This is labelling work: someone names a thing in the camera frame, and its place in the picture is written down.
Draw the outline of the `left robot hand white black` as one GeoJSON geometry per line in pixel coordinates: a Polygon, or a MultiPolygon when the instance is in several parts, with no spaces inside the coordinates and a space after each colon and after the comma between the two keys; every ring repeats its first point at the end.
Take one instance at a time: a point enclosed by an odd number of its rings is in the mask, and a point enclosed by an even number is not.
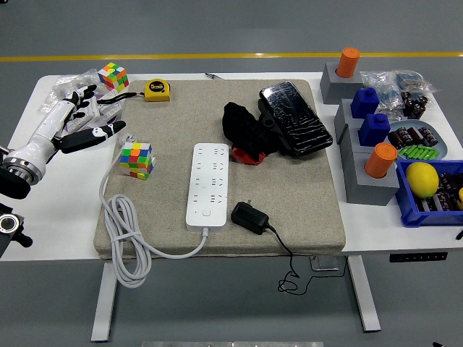
{"type": "Polygon", "coordinates": [[[59,101],[36,128],[27,145],[7,154],[3,165],[21,163],[38,168],[46,165],[58,151],[69,154],[93,147],[121,131],[126,123],[115,121],[101,127],[85,129],[63,137],[59,136],[69,121],[83,115],[80,109],[88,106],[94,99],[95,89],[95,85],[90,85],[82,91],[74,91],[69,97],[59,101]]]}

